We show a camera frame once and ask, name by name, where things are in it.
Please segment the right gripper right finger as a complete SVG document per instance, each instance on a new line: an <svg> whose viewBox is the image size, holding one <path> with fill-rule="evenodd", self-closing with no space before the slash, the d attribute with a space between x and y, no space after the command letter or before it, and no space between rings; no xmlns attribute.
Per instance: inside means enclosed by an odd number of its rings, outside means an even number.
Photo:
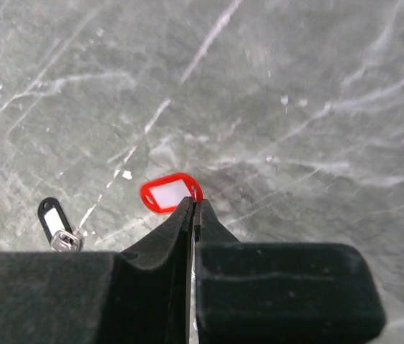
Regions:
<svg viewBox="0 0 404 344"><path fill-rule="evenodd" d="M369 343L382 333L385 310L356 248L241 242L206 200L194 231L201 343Z"/></svg>

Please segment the red key tag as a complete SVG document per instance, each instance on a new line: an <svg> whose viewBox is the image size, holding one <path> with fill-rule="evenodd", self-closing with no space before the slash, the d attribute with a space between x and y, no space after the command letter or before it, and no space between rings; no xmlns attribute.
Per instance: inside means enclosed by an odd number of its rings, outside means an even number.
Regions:
<svg viewBox="0 0 404 344"><path fill-rule="evenodd" d="M185 198L203 199L203 191L194 177L187 173L173 173L144 183L140 187L144 205L154 213L172 213Z"/></svg>

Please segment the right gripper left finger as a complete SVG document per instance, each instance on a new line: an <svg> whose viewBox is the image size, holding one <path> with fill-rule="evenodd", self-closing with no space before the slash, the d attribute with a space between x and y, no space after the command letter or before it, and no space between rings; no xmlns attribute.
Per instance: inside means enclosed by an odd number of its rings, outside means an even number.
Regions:
<svg viewBox="0 0 404 344"><path fill-rule="evenodd" d="M0 343L187 343L192 201L122 252L0 252Z"/></svg>

